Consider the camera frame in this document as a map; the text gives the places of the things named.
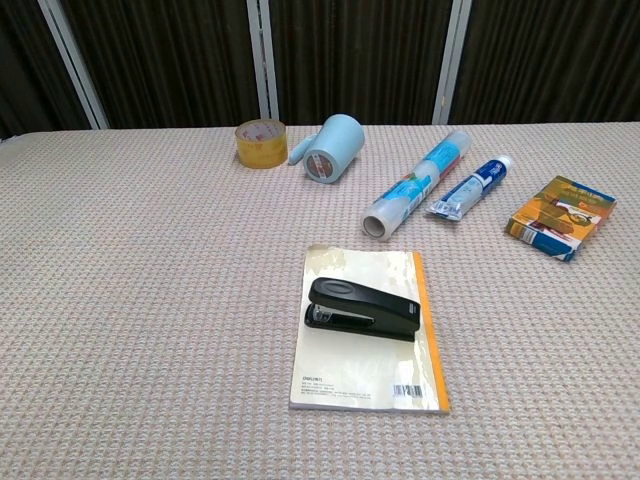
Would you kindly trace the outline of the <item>blue white toothpaste tube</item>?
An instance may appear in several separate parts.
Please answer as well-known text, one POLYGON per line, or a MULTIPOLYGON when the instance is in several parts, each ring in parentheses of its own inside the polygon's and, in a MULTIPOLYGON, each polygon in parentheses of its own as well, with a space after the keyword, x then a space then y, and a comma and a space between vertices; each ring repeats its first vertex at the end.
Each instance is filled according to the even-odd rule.
POLYGON ((487 161, 446 195, 433 202, 427 211, 441 218, 460 221, 472 207, 502 182, 512 163, 513 159, 507 155, 487 161))

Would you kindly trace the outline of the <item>grey metal partition post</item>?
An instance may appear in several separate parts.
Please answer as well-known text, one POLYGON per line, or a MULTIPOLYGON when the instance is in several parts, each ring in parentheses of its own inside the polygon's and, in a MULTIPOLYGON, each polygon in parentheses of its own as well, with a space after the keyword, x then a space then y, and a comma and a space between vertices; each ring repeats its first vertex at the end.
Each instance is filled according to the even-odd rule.
POLYGON ((432 114, 433 125, 449 122, 472 4, 473 0, 452 0, 432 114))
POLYGON ((109 129, 107 115, 60 0, 37 2, 91 128, 109 129))
POLYGON ((246 0, 261 118, 280 119, 269 0, 246 0))

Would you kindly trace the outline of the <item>dark brown curtain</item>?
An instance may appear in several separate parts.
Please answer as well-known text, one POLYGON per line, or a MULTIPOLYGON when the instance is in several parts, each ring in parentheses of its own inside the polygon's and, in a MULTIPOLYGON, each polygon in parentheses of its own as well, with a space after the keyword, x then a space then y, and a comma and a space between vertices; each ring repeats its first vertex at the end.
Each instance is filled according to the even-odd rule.
MULTIPOLYGON (((59 0, 113 128, 259 115, 246 0, 59 0)), ((454 0, 269 0, 277 105, 428 124, 454 0)), ((471 0, 454 124, 640 121, 640 0, 471 0)), ((37 0, 0 0, 0 138, 90 125, 37 0)))

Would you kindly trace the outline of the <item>woven beige tablecloth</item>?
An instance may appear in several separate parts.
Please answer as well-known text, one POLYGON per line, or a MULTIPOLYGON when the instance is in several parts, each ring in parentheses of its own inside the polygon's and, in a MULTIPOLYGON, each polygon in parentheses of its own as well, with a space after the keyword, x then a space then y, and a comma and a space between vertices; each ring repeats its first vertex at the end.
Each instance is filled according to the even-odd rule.
POLYGON ((458 223, 363 211, 443 126, 370 126, 332 185, 230 128, 0 143, 0 480, 640 480, 640 122, 471 125, 458 223), (556 176, 617 200, 572 260, 506 232, 556 176), (451 411, 289 407, 313 244, 422 255, 451 411))

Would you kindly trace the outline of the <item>orange blue cardboard box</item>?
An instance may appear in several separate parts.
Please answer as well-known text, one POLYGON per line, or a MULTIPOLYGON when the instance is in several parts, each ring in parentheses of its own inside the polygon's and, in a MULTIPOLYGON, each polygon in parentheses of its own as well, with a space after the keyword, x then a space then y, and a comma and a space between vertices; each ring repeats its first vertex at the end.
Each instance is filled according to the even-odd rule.
POLYGON ((506 232, 568 262, 616 205, 614 197, 558 175, 509 218, 506 232))

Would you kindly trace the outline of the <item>white notebook with orange spine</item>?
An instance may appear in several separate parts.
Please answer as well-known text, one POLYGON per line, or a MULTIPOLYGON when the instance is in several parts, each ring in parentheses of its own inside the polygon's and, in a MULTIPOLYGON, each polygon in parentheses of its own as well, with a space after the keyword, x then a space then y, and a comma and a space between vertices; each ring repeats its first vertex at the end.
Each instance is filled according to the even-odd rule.
POLYGON ((447 394, 417 252, 313 245, 306 253, 290 405, 293 408, 447 413, 447 394), (351 281, 420 304, 413 342, 308 327, 311 283, 351 281))

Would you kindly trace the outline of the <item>black stapler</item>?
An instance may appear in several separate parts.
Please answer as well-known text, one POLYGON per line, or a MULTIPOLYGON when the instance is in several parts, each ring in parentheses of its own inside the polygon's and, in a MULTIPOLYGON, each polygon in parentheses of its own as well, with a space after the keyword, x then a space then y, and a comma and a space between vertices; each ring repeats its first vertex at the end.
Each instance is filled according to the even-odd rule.
POLYGON ((351 281, 316 278, 304 314, 308 327, 413 342, 420 304, 351 281))

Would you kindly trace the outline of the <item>clear yellowish packing tape roll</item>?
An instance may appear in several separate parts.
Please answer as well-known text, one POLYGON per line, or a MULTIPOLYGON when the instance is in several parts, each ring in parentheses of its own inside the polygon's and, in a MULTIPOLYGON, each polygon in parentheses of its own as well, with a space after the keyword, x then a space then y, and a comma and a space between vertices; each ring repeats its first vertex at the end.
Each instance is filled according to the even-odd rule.
POLYGON ((268 169, 287 160, 286 126, 279 120, 257 119, 235 130, 239 161, 252 169, 268 169))

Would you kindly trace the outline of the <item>plastic wrap roll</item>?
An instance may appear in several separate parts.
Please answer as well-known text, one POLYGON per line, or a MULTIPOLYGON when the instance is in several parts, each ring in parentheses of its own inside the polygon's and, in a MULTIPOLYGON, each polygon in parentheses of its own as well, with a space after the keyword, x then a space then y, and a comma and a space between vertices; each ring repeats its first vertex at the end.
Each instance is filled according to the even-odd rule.
POLYGON ((449 133, 365 210, 361 219, 363 231, 374 239, 388 240, 466 155, 470 146, 471 137, 466 132, 449 133))

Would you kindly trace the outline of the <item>light blue lint roller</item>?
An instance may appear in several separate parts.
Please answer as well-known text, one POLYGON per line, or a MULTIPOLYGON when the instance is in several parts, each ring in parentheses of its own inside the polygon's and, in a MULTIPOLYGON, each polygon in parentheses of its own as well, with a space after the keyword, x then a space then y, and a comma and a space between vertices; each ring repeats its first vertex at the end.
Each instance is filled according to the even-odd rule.
POLYGON ((321 129, 304 138, 288 157, 289 165, 302 163, 314 181, 331 184, 339 179, 365 143, 362 125, 346 114, 334 114, 321 129))

